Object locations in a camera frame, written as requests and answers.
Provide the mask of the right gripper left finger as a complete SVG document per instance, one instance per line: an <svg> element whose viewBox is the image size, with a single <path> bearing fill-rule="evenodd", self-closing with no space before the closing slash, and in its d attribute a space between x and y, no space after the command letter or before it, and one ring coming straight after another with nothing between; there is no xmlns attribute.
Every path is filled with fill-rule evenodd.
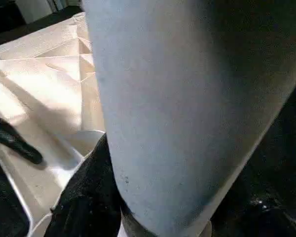
<svg viewBox="0 0 296 237"><path fill-rule="evenodd" d="M121 224L107 136L103 135L52 210L51 237L115 237Z"/></svg>

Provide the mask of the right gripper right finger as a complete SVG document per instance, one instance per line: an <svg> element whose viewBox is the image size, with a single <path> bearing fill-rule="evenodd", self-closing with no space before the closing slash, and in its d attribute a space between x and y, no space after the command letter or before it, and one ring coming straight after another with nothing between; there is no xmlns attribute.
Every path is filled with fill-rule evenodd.
<svg viewBox="0 0 296 237"><path fill-rule="evenodd" d="M212 225L214 237L296 237L296 220L272 199L223 200Z"/></svg>

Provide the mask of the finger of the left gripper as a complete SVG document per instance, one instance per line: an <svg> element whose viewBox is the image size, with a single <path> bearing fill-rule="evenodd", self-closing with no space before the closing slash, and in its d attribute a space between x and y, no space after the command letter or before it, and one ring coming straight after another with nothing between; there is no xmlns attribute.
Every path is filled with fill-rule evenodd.
<svg viewBox="0 0 296 237"><path fill-rule="evenodd" d="M33 164L42 163L41 153L31 146L8 122L0 118L0 143Z"/></svg>

